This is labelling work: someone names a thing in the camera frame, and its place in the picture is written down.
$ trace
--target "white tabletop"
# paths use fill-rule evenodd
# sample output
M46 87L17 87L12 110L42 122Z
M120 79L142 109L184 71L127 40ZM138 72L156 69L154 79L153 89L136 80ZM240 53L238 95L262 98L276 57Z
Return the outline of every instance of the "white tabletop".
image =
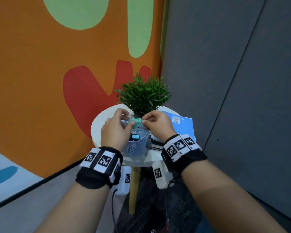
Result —
M91 136L92 136L92 140L95 147L101 146L100 145L101 127L105 124L108 118L113 117L115 111L118 108L126 109L127 111L129 111L129 113L133 114L133 112L130 109L128 109L126 105L123 105L123 104L117 104L117 105L111 106L108 109L105 109L104 111L102 111L100 114L98 114L97 117L94 119L91 126ZM179 115L175 111L165 106L160 106L159 110ZM161 159L162 157L161 157L160 151L149 149L148 153L145 156L142 156L140 158L124 157L123 164L127 166L133 166L133 167L151 167L153 162L157 160L161 160Z

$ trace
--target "green leaves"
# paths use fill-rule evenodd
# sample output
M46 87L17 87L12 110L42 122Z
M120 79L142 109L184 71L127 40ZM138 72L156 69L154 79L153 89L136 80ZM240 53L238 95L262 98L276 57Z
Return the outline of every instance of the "green leaves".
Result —
M122 90L115 89L120 103L123 103L140 116L157 109L171 96L167 90L168 86L166 84L161 86L162 78L163 76L161 79L151 76L143 82L141 75L138 73L136 77L133 77L133 82L121 85Z

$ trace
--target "orange wall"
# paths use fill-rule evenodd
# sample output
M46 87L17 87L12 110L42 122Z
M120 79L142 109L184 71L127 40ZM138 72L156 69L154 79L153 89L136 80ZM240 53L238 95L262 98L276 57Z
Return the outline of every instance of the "orange wall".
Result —
M105 98L112 93L118 61L131 62L133 74L147 66L159 75L163 5L154 0L148 48L133 58L127 0L109 0L101 22L86 30L59 24L43 0L0 0L0 153L41 177L83 158L93 143L65 102L65 74L86 66Z

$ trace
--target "blue painted shape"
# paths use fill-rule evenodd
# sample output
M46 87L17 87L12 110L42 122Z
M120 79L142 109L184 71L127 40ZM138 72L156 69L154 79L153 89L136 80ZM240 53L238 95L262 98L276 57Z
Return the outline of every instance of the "blue painted shape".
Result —
M18 167L11 166L0 170L0 184L16 174Z

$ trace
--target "dark carpet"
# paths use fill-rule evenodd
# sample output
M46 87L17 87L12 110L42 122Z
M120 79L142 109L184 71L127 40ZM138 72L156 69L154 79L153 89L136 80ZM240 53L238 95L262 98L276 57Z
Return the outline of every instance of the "dark carpet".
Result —
M165 214L166 189L158 189L152 168L142 168L136 211L129 214L129 195L127 195L117 221L119 233L157 233L166 232ZM167 215L172 233L194 233L202 214L188 189L183 184L175 184L168 189Z

